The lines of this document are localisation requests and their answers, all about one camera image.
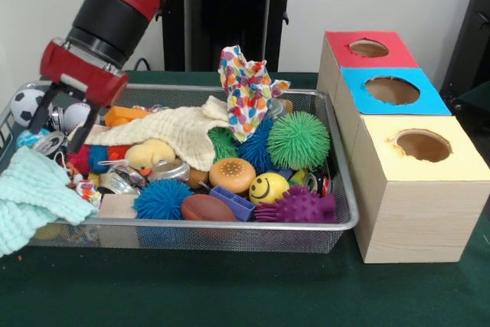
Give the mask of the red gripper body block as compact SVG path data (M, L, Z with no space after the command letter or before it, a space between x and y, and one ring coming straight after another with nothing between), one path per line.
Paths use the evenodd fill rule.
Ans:
M128 74L115 64L62 38L52 39L45 48L40 73L100 107L112 106L129 82Z

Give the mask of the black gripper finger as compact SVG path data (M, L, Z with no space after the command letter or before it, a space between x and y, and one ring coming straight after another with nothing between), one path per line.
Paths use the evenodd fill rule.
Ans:
M90 134L93 126L99 120L99 112L100 112L99 106L93 103L89 103L89 112L85 122L82 123L81 126L75 128L72 132L72 136L70 138L70 142L68 145L69 153L80 151L81 146L85 143L85 140Z
M43 95L40 103L38 104L38 108L36 109L33 118L30 121L28 126L28 130L35 134L39 133L43 128L44 124L47 122L49 115L49 106L52 103L53 99L57 95L57 84L52 83L49 86L49 89Z

